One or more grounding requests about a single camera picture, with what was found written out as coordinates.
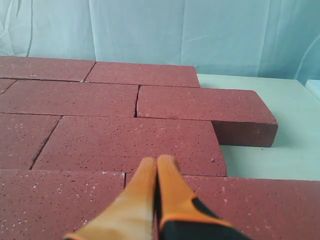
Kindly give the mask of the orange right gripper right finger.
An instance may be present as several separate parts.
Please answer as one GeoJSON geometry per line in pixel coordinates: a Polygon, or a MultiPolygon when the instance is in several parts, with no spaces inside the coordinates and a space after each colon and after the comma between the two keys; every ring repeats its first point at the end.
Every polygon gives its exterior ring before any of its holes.
{"type": "Polygon", "coordinates": [[[219,218],[198,198],[180,174],[175,158],[157,159],[159,240],[244,240],[245,235],[219,218]]]}

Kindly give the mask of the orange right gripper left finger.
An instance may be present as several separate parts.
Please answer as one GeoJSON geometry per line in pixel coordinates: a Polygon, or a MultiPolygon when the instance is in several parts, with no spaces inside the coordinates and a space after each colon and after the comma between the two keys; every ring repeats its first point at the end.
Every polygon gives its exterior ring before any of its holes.
{"type": "Polygon", "coordinates": [[[90,223],[65,240],[152,240],[157,164],[144,157],[123,192],[90,223]]]}

